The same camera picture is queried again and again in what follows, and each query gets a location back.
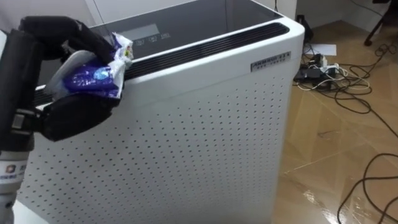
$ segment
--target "crumpled plastic bag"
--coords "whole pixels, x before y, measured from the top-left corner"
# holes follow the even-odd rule
[[[74,93],[120,99],[124,72],[134,58],[133,41],[117,33],[112,38],[115,43],[112,62],[104,65],[92,52],[77,51],[58,69],[44,91],[54,100]]]

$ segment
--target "laminate floor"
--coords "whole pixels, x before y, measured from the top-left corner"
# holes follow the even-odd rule
[[[391,43],[398,29],[385,28],[370,47],[363,45],[367,32],[344,22],[315,29],[313,43],[336,44],[337,56],[330,62],[372,64],[374,51]],[[371,72],[373,92],[363,96],[391,127],[398,131],[398,56],[387,54]],[[366,111],[357,101],[344,105]],[[368,162],[382,152],[398,154],[398,138],[372,113],[356,114],[339,107],[333,99],[315,91],[293,87],[289,121],[280,168],[273,222],[275,224],[338,223],[336,211],[354,183],[361,179]],[[380,157],[368,176],[398,175],[398,158]],[[398,196],[398,180],[366,183],[377,206]],[[398,219],[398,202],[388,214]],[[341,212],[343,223],[378,223],[378,213],[359,186]],[[394,223],[385,219],[384,223]]]

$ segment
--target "power cord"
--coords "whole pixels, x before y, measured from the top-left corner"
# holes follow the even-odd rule
[[[343,80],[346,80],[348,82],[348,85],[344,85],[344,86],[340,86],[336,80],[329,80],[329,82],[331,83],[331,85],[334,88],[330,88],[329,90],[322,90],[322,89],[318,89],[318,88],[314,88],[313,90],[321,93],[322,95],[328,97],[328,98],[333,98],[335,100],[335,102],[341,106],[342,108],[352,111],[354,113],[358,113],[358,114],[368,114],[368,113],[373,113],[387,128],[388,130],[398,139],[398,134],[391,128],[391,126],[387,123],[387,121],[385,121],[376,111],[374,111],[371,107],[371,105],[369,104],[369,102],[367,102],[364,99],[360,99],[357,96],[359,95],[367,95],[370,94],[372,92],[372,88],[369,86],[369,88],[367,88],[366,91],[361,92],[361,93],[354,93],[350,90],[352,90],[353,86],[365,86],[364,84],[360,83],[361,80],[367,79],[369,78],[371,75],[370,73],[376,68],[376,65],[382,60],[382,58],[387,54],[396,54],[397,53],[397,46],[395,45],[397,38],[395,38],[389,45],[387,44],[382,44],[379,46],[379,48],[377,48],[377,50],[374,52],[376,56],[378,56],[378,59],[370,65],[353,65],[353,64],[340,64],[340,65],[345,65],[345,66],[349,66],[349,70],[350,72],[355,76],[355,77],[349,77],[349,76],[343,76]],[[359,76],[359,74],[356,72],[356,70],[360,70],[362,72],[364,72],[363,76]],[[346,94],[350,97],[347,98],[343,98],[343,97],[339,97],[339,94]],[[358,102],[360,102],[363,106],[365,106],[367,108],[366,111],[356,111],[352,108],[349,108],[347,106],[344,106],[340,103],[340,101],[345,101],[345,100],[356,100]],[[364,171],[363,174],[363,178],[359,181],[357,181],[357,183],[354,184],[353,188],[350,190],[350,192],[348,193],[348,195],[346,196],[346,198],[343,200],[343,202],[341,203],[341,205],[338,208],[337,211],[337,220],[339,224],[342,224],[341,220],[340,220],[340,213],[341,213],[341,209],[344,207],[345,203],[348,201],[348,199],[352,196],[353,192],[355,191],[356,187],[359,184],[362,184],[363,186],[363,190],[364,190],[364,194],[366,199],[369,201],[369,203],[373,206],[374,209],[376,209],[379,213],[381,213],[381,217],[380,220],[378,221],[378,223],[382,223],[383,220],[387,217],[388,219],[392,220],[395,223],[398,223],[398,220],[392,216],[390,216],[387,212],[389,207],[396,201],[398,201],[398,197],[393,198],[386,206],[384,209],[379,208],[370,198],[368,191],[366,189],[366,182],[369,180],[394,180],[394,179],[398,179],[398,175],[397,176],[392,176],[392,177],[368,177],[368,170],[371,166],[371,164],[379,157],[385,157],[385,156],[389,156],[389,157],[395,157],[398,158],[398,155],[395,154],[388,154],[388,153],[382,153],[382,154],[378,154],[376,156],[374,156],[371,161],[368,163],[368,165],[366,166],[366,169]]]
[[[359,184],[362,184],[363,186],[363,191],[365,193],[365,197],[367,198],[367,200],[369,201],[369,203],[378,211],[381,213],[381,217],[380,220],[378,221],[378,224],[381,224],[383,222],[383,220],[385,219],[385,217],[388,217],[389,219],[391,219],[392,221],[394,221],[395,223],[398,223],[398,220],[395,219],[394,217],[390,216],[387,214],[387,211],[389,209],[389,207],[398,200],[398,197],[393,198],[389,203],[387,203],[386,207],[384,208],[384,210],[381,210],[369,197],[368,191],[366,190],[366,181],[369,180],[395,180],[398,179],[398,175],[397,176],[391,176],[391,177],[367,177],[368,174],[368,170],[370,168],[370,166],[372,165],[372,163],[378,158],[378,157],[382,157],[382,156],[390,156],[390,157],[395,157],[398,158],[397,155],[395,154],[390,154],[390,153],[382,153],[382,154],[378,154],[375,157],[373,157],[371,159],[371,161],[368,163],[368,165],[365,168],[365,172],[363,174],[363,178],[359,181],[357,181],[354,184],[354,187],[350,190],[350,192],[348,193],[348,195],[344,198],[343,202],[341,203],[341,205],[338,207],[337,210],[337,222],[339,224],[342,224],[341,220],[340,220],[340,213],[341,213],[341,209],[343,209],[345,203],[348,201],[348,199],[351,197],[351,195],[354,193],[356,187]]]
[[[274,8],[275,12],[278,12],[278,0],[275,0],[275,8]]]
[[[357,6],[361,7],[361,8],[367,9],[367,10],[369,10],[369,11],[371,11],[371,12],[373,12],[373,13],[375,13],[375,14],[381,16],[381,17],[383,17],[382,14],[376,12],[375,10],[373,10],[373,9],[371,9],[371,8],[369,8],[369,7],[366,7],[366,6],[363,6],[363,5],[361,5],[361,4],[358,4],[358,3],[356,3],[354,0],[349,0],[349,1],[351,1],[353,4],[355,4],[355,5],[357,5]]]

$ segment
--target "air outlet grille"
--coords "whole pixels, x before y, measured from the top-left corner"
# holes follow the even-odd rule
[[[235,35],[212,40],[204,44],[178,50],[168,54],[149,58],[134,63],[125,74],[125,79],[130,80],[149,73],[161,71],[183,63],[192,62],[204,57],[215,55],[228,50],[233,50],[262,40],[270,39],[288,33],[289,28],[276,22],[266,26],[251,29]],[[43,90],[35,92],[34,105],[39,106],[51,102],[51,96]]]

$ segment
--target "robot arm label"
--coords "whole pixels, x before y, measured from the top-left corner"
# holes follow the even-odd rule
[[[0,161],[0,185],[24,180],[27,161]]]

